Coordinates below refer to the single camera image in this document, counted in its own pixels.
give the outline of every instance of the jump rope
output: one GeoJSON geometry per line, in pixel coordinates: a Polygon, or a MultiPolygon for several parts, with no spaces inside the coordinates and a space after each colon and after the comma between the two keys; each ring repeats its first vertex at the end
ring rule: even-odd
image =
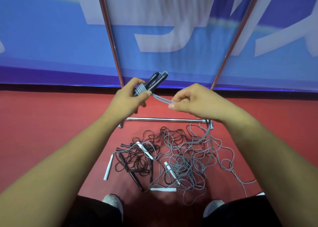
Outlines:
{"type": "MultiPolygon", "coordinates": [[[[134,93],[139,95],[146,91],[145,85],[140,84],[135,88],[134,93]]],[[[161,96],[152,95],[163,103],[170,104],[173,102],[161,96]]],[[[244,194],[247,197],[244,185],[254,183],[256,180],[250,182],[240,180],[235,170],[233,170],[234,151],[229,147],[223,146],[220,139],[211,135],[210,121],[207,120],[206,122],[207,128],[202,127],[200,123],[199,125],[187,125],[186,130],[189,137],[186,136],[185,131],[182,129],[170,130],[167,127],[162,127],[157,134],[150,130],[145,131],[142,139],[134,137],[130,145],[121,144],[121,147],[127,148],[126,150],[117,148],[112,154],[111,161],[114,155],[118,160],[115,170],[117,172],[125,170],[130,173],[141,191],[144,191],[144,189],[135,173],[141,176],[150,175],[150,185],[146,191],[175,192],[177,189],[181,190],[183,191],[183,203],[189,206],[198,197],[203,196],[207,192],[205,183],[207,178],[206,169],[219,164],[222,169],[233,173],[242,184],[244,194]],[[203,136],[199,137],[194,133],[193,127],[199,128],[203,136]],[[220,159],[218,153],[220,149],[231,151],[232,159],[220,159]],[[122,153],[127,153],[128,156],[124,157],[122,153]],[[153,179],[153,161],[159,163],[159,175],[155,179],[153,179]],[[202,191],[202,193],[197,195],[191,202],[186,202],[186,194],[195,190],[202,191]]],[[[108,177],[111,161],[105,174],[105,180],[108,177]]]]}

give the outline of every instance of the white shoe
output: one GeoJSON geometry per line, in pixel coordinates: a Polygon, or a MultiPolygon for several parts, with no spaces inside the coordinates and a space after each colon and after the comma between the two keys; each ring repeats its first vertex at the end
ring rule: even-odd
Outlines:
{"type": "Polygon", "coordinates": [[[119,209],[121,213],[121,221],[124,221],[124,209],[122,207],[120,199],[114,194],[108,194],[103,201],[104,203],[110,204],[111,206],[119,209]]]}
{"type": "Polygon", "coordinates": [[[210,202],[206,207],[203,212],[203,217],[208,217],[214,210],[216,210],[218,207],[224,205],[224,202],[222,200],[213,200],[210,202]]]}

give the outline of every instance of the finger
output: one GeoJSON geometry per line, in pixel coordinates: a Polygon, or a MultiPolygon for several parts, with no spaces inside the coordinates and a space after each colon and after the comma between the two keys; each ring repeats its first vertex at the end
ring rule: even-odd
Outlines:
{"type": "Polygon", "coordinates": [[[130,90],[131,92],[133,91],[133,89],[139,85],[139,84],[144,84],[145,81],[139,79],[139,78],[132,78],[124,87],[124,90],[130,90]]]}
{"type": "Polygon", "coordinates": [[[143,92],[140,95],[136,96],[135,99],[137,101],[138,106],[141,105],[141,103],[145,102],[149,96],[151,95],[151,91],[143,92]]]}
{"type": "Polygon", "coordinates": [[[182,112],[190,112],[190,100],[184,99],[180,102],[174,102],[168,105],[169,109],[176,110],[176,111],[182,111],[182,112]]]}
{"type": "Polygon", "coordinates": [[[190,98],[190,95],[191,95],[191,89],[190,89],[191,86],[187,87],[187,88],[184,88],[180,91],[178,91],[175,96],[173,96],[172,98],[172,101],[174,102],[180,102],[181,100],[183,99],[186,99],[186,98],[190,98]]]}

